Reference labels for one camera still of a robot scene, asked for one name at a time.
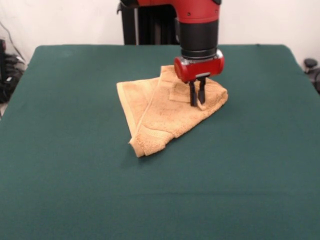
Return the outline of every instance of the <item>green table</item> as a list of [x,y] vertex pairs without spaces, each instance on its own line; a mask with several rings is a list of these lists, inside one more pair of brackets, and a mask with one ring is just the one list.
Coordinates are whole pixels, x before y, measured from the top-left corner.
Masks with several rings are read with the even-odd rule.
[[41,46],[0,122],[1,240],[319,240],[320,99],[282,45],[223,45],[227,104],[137,159],[116,83],[178,46]]

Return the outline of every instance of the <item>white wall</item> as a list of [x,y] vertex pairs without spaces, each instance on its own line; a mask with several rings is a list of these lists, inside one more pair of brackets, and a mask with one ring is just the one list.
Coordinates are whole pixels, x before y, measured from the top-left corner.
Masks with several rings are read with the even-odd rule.
[[[39,45],[123,44],[118,0],[0,0],[0,20],[30,60]],[[0,27],[0,36],[8,36]]]
[[[0,20],[29,60],[38,45],[123,44],[119,0],[0,0]],[[319,0],[223,0],[221,44],[286,44],[320,61]],[[0,36],[6,36],[0,29]]]
[[220,42],[285,44],[320,64],[320,0],[224,0]]

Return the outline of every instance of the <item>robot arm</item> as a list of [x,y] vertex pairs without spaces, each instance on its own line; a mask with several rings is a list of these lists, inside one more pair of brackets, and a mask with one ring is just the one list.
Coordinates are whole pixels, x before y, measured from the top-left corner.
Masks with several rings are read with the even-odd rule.
[[200,81],[198,98],[205,102],[206,78],[218,75],[224,68],[224,57],[218,50],[221,0],[121,0],[129,8],[172,5],[177,14],[181,56],[174,60],[177,76],[190,85],[191,105],[197,105],[194,82]]

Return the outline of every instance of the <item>tan towel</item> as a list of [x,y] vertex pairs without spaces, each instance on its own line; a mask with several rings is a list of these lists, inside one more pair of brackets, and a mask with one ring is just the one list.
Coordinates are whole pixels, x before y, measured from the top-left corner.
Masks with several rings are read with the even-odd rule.
[[[228,92],[207,79],[205,103],[190,106],[190,88],[176,75],[174,66],[163,66],[160,77],[117,83],[117,92],[131,133],[130,144],[136,156],[149,156],[163,150],[219,110]],[[199,90],[199,81],[195,83]]]

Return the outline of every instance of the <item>towel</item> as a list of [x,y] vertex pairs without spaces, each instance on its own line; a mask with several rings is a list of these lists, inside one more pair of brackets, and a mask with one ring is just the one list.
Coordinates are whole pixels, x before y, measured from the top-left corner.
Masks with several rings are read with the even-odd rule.
[[[196,91],[199,81],[195,82]],[[179,138],[218,111],[228,100],[228,91],[207,78],[205,103],[190,105],[189,84],[176,75],[173,65],[161,67],[159,77],[118,82],[118,97],[130,130],[138,158],[162,151],[174,138]]]

